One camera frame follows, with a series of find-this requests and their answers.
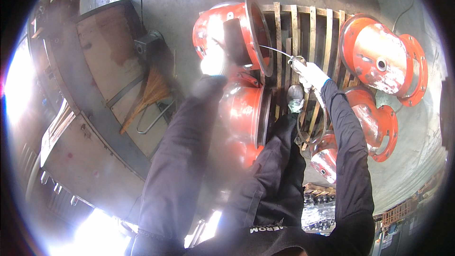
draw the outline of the hand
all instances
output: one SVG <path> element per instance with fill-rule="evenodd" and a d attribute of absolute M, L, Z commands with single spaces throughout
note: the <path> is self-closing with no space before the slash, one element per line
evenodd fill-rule
<path fill-rule="evenodd" d="M 311 86 L 313 86 L 319 93 L 324 86 L 325 82 L 330 79 L 322 69 L 316 64 L 307 62 L 306 66 L 299 65 L 299 81 L 303 85 L 305 92 L 308 92 Z"/>
<path fill-rule="evenodd" d="M 224 49 L 212 38 L 207 38 L 207 50 L 201 61 L 201 70 L 207 75 L 224 75 L 229 70 L 231 61 Z"/>

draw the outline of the wooden pallet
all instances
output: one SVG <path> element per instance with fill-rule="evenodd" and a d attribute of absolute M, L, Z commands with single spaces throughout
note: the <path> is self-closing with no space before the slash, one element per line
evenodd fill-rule
<path fill-rule="evenodd" d="M 276 39 L 276 45 L 274 46 L 276 49 L 283 51 L 282 43 L 285 42 L 284 52 L 294 56 L 302 55 L 307 61 L 315 62 L 337 83 L 339 89 L 360 83 L 357 77 L 351 75 L 345 68 L 341 68 L 338 35 L 336 35 L 345 20 L 352 15 L 346 14 L 343 10 L 333 11 L 332 9 L 321 9 L 314 6 L 282 5 L 279 2 L 275 2 L 273 5 L 262 5 L 262 11 L 268 22 L 271 21 L 269 16 L 274 14 L 275 28 L 269 24 L 269 29 L 271 37 Z M 316 19 L 318 17 L 325 18 L 325 32 L 321 32 L 317 28 Z M 323 18 L 318 18 L 319 24 L 321 24 L 320 20 L 324 20 Z M 287 89 L 291 84 L 299 84 L 298 75 L 293 73 L 290 65 L 286 62 L 287 57 L 277 53 L 276 72 L 274 72 L 276 73 L 277 88 L 275 98 L 276 119 L 287 113 Z M 322 128 L 322 111 L 319 110 L 320 105 L 316 103 L 315 96 L 313 94 L 305 94 L 300 122 L 303 123 L 305 119 L 310 121 L 304 127 L 309 133 L 307 141 Z"/>
<path fill-rule="evenodd" d="M 320 196 L 320 195 L 336 195 L 337 190 L 332 187 L 322 187 L 315 185 L 313 183 L 307 183 L 304 185 L 305 191 L 304 194 L 314 194 L 315 196 Z"/>

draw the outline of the concrete floor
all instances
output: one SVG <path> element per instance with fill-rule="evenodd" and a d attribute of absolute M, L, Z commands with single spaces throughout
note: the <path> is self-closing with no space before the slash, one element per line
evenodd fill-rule
<path fill-rule="evenodd" d="M 81 13 L 117 0 L 81 0 Z M 140 13 L 140 0 L 133 0 Z M 147 30 L 159 30 L 171 50 L 176 50 L 178 82 L 185 94 L 201 76 L 198 58 L 191 40 L 194 22 L 200 11 L 225 1 L 243 0 L 143 0 L 144 24 Z M 258 0 L 262 4 L 274 1 L 319 8 L 342 9 L 348 14 L 366 13 L 392 28 L 396 17 L 411 0 Z M 441 53 L 441 41 L 429 11 L 421 0 L 404 14 L 397 24 L 397 33 L 409 33 L 417 38 L 426 53 L 429 68 L 428 90 L 423 102 L 398 113 L 399 141 L 394 153 L 384 163 L 369 160 L 372 176 L 375 213 L 381 213 L 411 196 L 426 180 L 445 164 L 446 153 L 440 147 L 439 100 L 441 79 L 446 66 Z M 376 96 L 379 105 L 400 108 L 398 100 L 380 91 Z M 305 181 L 324 184 L 324 179 L 310 166 Z"/>

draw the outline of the wooden crate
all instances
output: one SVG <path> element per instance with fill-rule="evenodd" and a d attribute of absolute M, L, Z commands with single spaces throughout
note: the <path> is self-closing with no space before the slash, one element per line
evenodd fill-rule
<path fill-rule="evenodd" d="M 315 196 L 321 195 L 336 195 L 337 190 L 332 187 L 323 187 L 319 185 L 315 185 L 313 183 L 307 183 L 304 185 L 305 191 L 304 194 L 314 194 Z"/>
<path fill-rule="evenodd" d="M 382 227 L 390 226 L 392 223 L 404 219 L 410 215 L 417 207 L 417 200 L 409 198 L 401 204 L 391 208 L 382 214 Z"/>
<path fill-rule="evenodd" d="M 338 33 L 343 23 L 352 15 L 346 14 L 343 10 L 333 11 L 332 9 L 321 9 L 314 6 L 282 5 L 274 2 L 273 5 L 262 5 L 262 11 L 269 22 L 272 45 L 276 49 L 292 54 L 302 55 L 307 61 L 316 63 L 322 70 L 332 78 L 339 89 L 355 86 L 360 83 L 346 70 L 341 68 L 342 62 L 338 51 Z M 318 27 L 318 24 L 325 25 L 325 28 Z M 287 113 L 286 92 L 293 84 L 299 84 L 299 77 L 293 73 L 287 57 L 280 53 L 276 54 L 276 65 L 274 75 L 270 81 L 274 87 L 276 82 L 276 93 L 274 98 L 275 119 Z M 316 103 L 314 94 L 305 94 L 303 114 L 300 122 L 308 120 L 304 130 L 309 133 L 307 139 L 313 138 L 323 126 L 322 111 Z"/>

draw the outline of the worker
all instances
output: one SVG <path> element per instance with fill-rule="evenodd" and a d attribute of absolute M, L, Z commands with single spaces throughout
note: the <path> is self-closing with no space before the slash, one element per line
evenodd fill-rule
<path fill-rule="evenodd" d="M 305 161 L 293 142 L 297 114 L 288 114 L 232 191 L 215 236 L 184 248 L 229 65 L 219 45 L 206 51 L 205 76 L 180 105 L 154 155 L 132 255 L 367 255 L 374 235 L 367 144 L 345 94 L 313 63 L 301 75 L 322 94 L 338 145 L 335 229 L 327 237 L 302 230 Z"/>

